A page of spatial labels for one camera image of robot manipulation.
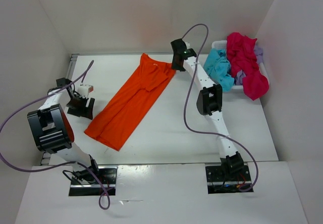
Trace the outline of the orange t shirt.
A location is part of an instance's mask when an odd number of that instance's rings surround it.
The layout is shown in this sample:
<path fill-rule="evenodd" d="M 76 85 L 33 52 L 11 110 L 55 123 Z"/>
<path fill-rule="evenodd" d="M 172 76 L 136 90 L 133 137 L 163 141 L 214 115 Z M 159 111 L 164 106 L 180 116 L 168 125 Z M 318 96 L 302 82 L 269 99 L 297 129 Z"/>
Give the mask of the orange t shirt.
<path fill-rule="evenodd" d="M 172 64 L 153 60 L 143 53 L 139 66 L 84 133 L 120 151 L 175 73 Z"/>

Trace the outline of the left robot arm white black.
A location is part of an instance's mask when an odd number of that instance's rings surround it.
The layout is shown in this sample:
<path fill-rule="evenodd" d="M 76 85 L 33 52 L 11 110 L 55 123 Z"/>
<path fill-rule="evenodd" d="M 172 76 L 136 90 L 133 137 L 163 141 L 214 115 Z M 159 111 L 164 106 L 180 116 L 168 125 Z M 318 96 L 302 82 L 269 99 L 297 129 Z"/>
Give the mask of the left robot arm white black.
<path fill-rule="evenodd" d="M 75 142 L 75 136 L 67 114 L 93 119 L 94 98 L 89 94 L 92 85 L 81 83 L 74 89 L 67 78 L 56 80 L 57 86 L 48 90 L 48 98 L 37 110 L 27 114 L 27 120 L 37 149 L 59 156 L 70 162 L 78 182 L 96 183 L 100 170 L 90 154 L 85 153 Z"/>

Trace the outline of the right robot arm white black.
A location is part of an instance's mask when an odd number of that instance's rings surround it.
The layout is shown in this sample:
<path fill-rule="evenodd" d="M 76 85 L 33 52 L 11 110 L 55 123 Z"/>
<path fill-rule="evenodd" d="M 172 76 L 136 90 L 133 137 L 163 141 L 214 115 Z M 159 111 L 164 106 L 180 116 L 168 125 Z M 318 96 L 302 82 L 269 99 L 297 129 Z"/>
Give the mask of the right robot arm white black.
<path fill-rule="evenodd" d="M 223 90 L 207 75 L 199 61 L 196 52 L 188 47 L 182 39 L 171 42 L 173 50 L 172 69 L 188 72 L 194 80 L 199 94 L 196 107 L 200 115 L 214 127 L 216 135 L 220 137 L 218 146 L 223 178 L 233 180 L 244 167 L 244 161 L 234 143 L 229 139 L 229 132 L 225 124 L 222 103 Z"/>

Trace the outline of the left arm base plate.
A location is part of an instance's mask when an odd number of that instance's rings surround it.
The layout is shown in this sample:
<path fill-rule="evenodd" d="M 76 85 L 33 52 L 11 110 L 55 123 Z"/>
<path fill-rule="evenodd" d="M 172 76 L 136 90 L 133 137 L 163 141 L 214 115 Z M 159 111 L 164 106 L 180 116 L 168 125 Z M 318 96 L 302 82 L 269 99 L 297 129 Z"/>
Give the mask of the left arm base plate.
<path fill-rule="evenodd" d="M 117 170 L 116 165 L 99 165 L 98 166 L 98 178 L 108 191 L 110 196 L 116 194 L 116 182 L 117 182 Z M 100 184 L 93 180 L 87 182 L 80 180 L 74 176 L 71 171 L 65 171 L 64 174 L 68 176 L 70 181 L 69 196 L 70 197 L 83 197 L 83 196 L 96 196 L 99 197 L 103 190 Z"/>

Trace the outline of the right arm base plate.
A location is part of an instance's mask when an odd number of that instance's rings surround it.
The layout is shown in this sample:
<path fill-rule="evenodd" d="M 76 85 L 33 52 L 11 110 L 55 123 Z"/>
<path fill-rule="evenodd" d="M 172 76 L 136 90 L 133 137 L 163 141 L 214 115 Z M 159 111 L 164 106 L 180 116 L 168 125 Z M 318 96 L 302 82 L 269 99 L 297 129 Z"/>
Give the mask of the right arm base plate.
<path fill-rule="evenodd" d="M 208 194 L 234 194 L 241 193 L 239 188 L 248 189 L 251 184 L 249 167 L 245 165 L 232 177 L 225 175 L 220 164 L 207 164 L 205 166 Z"/>

